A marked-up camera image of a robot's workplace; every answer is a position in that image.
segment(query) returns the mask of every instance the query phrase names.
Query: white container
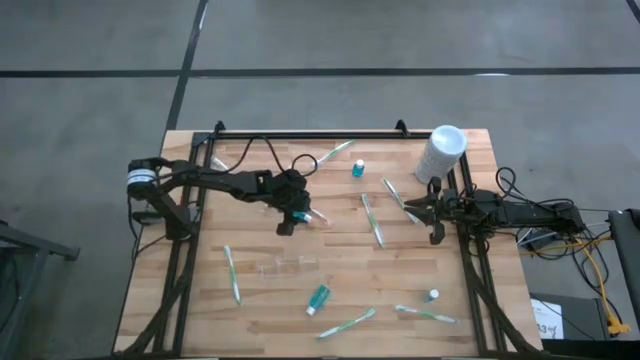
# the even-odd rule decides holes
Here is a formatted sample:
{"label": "white container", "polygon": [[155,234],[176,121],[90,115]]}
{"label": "white container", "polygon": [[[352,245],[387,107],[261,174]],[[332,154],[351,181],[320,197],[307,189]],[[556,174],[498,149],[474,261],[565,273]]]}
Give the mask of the white container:
{"label": "white container", "polygon": [[434,176],[444,179],[466,149],[467,137],[462,130],[451,125],[438,126],[425,146],[416,177],[425,185]]}

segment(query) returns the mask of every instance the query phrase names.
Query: white paper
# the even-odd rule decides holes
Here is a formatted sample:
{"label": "white paper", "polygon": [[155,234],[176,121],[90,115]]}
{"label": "white paper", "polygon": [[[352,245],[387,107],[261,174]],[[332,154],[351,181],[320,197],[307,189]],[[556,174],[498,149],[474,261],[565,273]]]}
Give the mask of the white paper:
{"label": "white paper", "polygon": [[562,330],[562,306],[533,299],[531,299],[531,306],[533,307],[533,315],[538,324],[540,338],[564,339],[564,332]]}

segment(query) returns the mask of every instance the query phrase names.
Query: gray floor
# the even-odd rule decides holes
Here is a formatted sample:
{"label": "gray floor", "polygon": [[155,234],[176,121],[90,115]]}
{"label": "gray floor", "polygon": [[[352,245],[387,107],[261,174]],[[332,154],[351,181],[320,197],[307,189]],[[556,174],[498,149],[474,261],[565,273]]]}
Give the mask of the gray floor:
{"label": "gray floor", "polygon": [[[197,1],[0,0],[0,70],[179,68]],[[638,66],[623,0],[212,1],[194,68]],[[52,259],[20,358],[107,354],[131,261],[124,177],[158,153],[176,79],[1,79],[0,218],[82,247]],[[191,80],[179,129],[489,128],[531,198],[639,207],[640,76]],[[603,214],[585,214],[588,222]],[[607,292],[639,339],[613,244]],[[569,260],[530,290],[593,297]]]}

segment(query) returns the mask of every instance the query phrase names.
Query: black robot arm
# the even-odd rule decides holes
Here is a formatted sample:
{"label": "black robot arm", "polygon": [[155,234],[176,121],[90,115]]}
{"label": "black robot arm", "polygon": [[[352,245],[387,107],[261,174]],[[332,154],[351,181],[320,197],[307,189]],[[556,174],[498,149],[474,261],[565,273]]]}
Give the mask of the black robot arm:
{"label": "black robot arm", "polygon": [[444,239],[441,221],[462,223],[474,234],[493,236],[496,229],[547,228],[559,233],[577,234],[586,230],[580,212],[571,201],[543,204],[533,201],[512,202],[492,191],[476,189],[464,196],[454,189],[444,189],[434,177],[427,186],[427,196],[405,202],[405,210],[425,225],[433,225],[431,244]]}
{"label": "black robot arm", "polygon": [[[159,170],[163,167],[171,172],[160,175]],[[146,200],[164,218],[169,240],[191,236],[192,219],[188,207],[176,204],[169,196],[171,190],[186,185],[226,192],[248,203],[264,202],[284,213],[284,220],[276,230],[278,235],[291,235],[295,225],[302,222],[296,215],[310,210],[311,198],[305,190],[306,184],[307,180],[295,169],[276,176],[270,170],[231,174],[184,160],[154,157],[129,163],[127,194],[136,200]]]}

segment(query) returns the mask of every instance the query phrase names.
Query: wooden table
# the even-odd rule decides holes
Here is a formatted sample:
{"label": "wooden table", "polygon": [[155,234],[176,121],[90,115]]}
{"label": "wooden table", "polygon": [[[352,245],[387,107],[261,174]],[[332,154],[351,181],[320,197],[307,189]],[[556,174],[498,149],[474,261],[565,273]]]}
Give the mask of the wooden table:
{"label": "wooden table", "polygon": [[[162,156],[186,159],[191,131],[170,131]],[[497,191],[497,170],[487,130],[467,130],[467,156],[479,188]],[[302,153],[320,158],[342,140],[273,140],[288,166]],[[357,140],[308,178],[312,207],[332,222],[317,219],[297,226],[291,237],[275,233],[282,215],[262,203],[247,204],[229,195],[207,192],[195,277],[189,303],[182,356],[443,356],[477,355],[460,249],[453,226],[442,244],[429,244],[430,227],[414,225],[381,183],[385,177],[405,199],[425,195],[413,171],[425,140]],[[227,165],[240,157],[246,140],[219,140],[215,154]],[[365,175],[351,176],[357,159]],[[278,173],[264,142],[255,141],[238,170],[271,169]],[[386,241],[376,243],[360,194],[370,198]],[[178,200],[179,192],[175,191]],[[141,245],[164,233],[147,227]],[[238,273],[242,306],[231,292],[222,247],[229,245]],[[161,241],[137,259],[114,350],[129,345],[160,304],[170,243]],[[541,347],[527,285],[513,238],[491,239],[489,260],[498,301],[526,339]],[[320,284],[331,297],[310,317],[307,302]],[[425,304],[429,289],[440,298]],[[460,319],[452,325],[398,314],[397,304]],[[374,307],[376,315],[333,337],[315,335]],[[483,309],[492,348],[490,322]],[[167,336],[172,336],[172,325]]]}

